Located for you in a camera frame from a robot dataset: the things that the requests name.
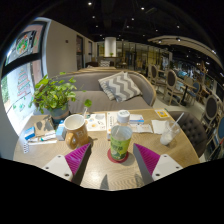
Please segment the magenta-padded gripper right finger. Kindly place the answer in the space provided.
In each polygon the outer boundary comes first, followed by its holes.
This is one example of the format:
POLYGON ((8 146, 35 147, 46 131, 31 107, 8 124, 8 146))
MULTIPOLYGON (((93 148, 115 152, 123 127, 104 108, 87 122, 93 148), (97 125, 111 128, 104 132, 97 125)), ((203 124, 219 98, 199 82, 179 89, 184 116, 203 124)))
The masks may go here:
POLYGON ((145 185, 182 169, 168 154, 159 155, 136 143, 133 144, 133 153, 145 185))

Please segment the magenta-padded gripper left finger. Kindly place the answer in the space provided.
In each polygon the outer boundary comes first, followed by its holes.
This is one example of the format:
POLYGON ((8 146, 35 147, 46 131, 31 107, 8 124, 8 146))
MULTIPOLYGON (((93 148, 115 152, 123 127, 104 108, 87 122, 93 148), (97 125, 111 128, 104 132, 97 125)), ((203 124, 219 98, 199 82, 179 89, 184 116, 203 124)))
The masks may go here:
POLYGON ((90 155, 91 144, 88 143, 73 150, 66 156, 57 155, 43 167, 43 170, 80 185, 90 155))

